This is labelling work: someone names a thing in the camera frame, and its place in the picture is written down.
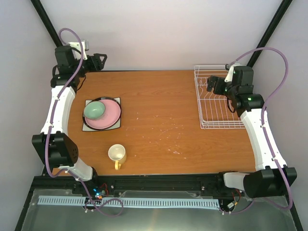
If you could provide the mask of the green ceramic bowl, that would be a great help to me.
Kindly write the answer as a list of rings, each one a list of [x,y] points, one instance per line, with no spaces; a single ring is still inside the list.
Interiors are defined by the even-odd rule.
[[[84,108],[84,117],[97,120],[99,119],[105,112],[105,105],[100,101],[92,101],[88,103]]]

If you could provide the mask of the pink round plate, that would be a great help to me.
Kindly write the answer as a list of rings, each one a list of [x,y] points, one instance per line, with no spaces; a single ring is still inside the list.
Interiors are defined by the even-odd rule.
[[[84,121],[92,129],[107,129],[121,116],[120,104],[114,99],[92,101],[84,109]]]

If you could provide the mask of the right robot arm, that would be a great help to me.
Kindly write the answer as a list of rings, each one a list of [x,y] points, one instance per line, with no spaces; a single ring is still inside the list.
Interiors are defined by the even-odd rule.
[[[297,172],[287,166],[279,152],[263,97],[253,92],[253,76],[251,67],[238,65],[230,67],[225,78],[210,76],[207,80],[206,90],[225,96],[232,112],[244,124],[255,156],[255,172],[226,172],[223,182],[228,188],[244,191],[250,198],[290,195]]]

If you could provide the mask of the yellow mug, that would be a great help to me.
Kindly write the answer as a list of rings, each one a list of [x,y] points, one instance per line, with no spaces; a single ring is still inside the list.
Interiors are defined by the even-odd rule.
[[[121,144],[114,144],[108,150],[108,157],[114,162],[115,170],[120,170],[127,159],[126,149]]]

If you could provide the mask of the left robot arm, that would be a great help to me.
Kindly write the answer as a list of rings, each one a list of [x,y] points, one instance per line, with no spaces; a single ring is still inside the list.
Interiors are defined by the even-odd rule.
[[[57,47],[55,58],[48,116],[40,134],[33,135],[32,145],[49,174],[54,168],[71,173],[77,181],[84,181],[83,188],[93,194],[99,190],[100,181],[95,178],[95,169],[79,158],[77,145],[68,137],[68,119],[79,79],[88,72],[101,71],[107,55],[87,56],[78,43],[71,43]]]

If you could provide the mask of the white wire dish rack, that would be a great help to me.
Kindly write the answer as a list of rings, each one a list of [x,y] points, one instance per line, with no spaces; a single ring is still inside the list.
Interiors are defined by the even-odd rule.
[[[231,103],[225,96],[208,92],[210,76],[225,78],[228,71],[224,64],[197,64],[194,66],[194,83],[197,96],[200,127],[202,129],[242,129],[244,124],[232,113]]]

